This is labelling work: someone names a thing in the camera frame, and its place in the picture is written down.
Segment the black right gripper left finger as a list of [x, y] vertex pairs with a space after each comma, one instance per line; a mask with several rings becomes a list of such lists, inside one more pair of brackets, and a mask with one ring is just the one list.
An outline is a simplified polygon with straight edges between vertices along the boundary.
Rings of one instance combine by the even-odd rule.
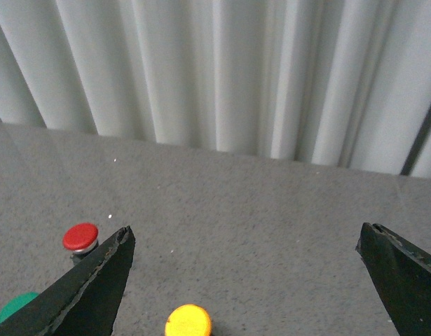
[[111, 335], [135, 250], [122, 227], [5, 321], [0, 335]]

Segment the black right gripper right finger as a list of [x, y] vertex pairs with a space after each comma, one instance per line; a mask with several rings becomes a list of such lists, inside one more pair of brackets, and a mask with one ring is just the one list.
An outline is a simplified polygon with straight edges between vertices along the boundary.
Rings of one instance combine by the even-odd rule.
[[431, 335], [431, 255], [380, 224], [364, 223], [356, 251], [399, 335]]

